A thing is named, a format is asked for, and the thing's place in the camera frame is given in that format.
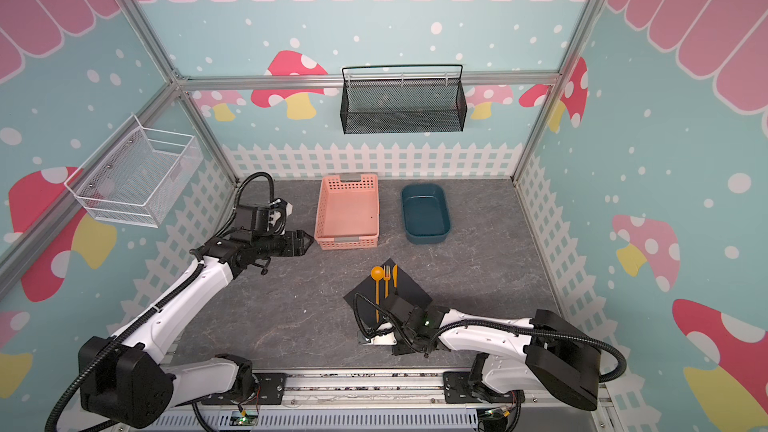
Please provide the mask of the orange plastic spoon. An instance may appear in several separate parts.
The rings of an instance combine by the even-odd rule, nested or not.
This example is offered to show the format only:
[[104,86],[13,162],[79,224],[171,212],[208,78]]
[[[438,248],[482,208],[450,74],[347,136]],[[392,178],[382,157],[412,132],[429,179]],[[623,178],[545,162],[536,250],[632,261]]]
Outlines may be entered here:
[[381,266],[375,266],[371,270],[370,274],[372,280],[374,281],[374,303],[376,306],[380,304],[380,282],[385,277],[385,271]]

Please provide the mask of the orange plastic fork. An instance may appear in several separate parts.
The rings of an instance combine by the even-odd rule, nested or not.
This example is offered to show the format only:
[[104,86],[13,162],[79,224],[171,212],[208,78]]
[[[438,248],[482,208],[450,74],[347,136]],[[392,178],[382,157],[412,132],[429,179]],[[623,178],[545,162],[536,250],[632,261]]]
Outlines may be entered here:
[[392,281],[392,268],[389,265],[384,266],[384,281],[385,281],[384,297],[388,298],[390,295],[390,285]]

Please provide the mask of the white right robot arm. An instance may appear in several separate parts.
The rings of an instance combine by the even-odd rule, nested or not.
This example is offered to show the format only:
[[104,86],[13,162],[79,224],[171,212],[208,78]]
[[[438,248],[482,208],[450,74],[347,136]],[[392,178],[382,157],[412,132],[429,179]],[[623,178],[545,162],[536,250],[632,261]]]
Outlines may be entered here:
[[442,306],[421,309],[400,298],[384,306],[392,317],[376,327],[374,345],[398,353],[475,353],[469,387],[482,400],[543,388],[571,407],[597,408],[601,352],[552,311],[494,319]]

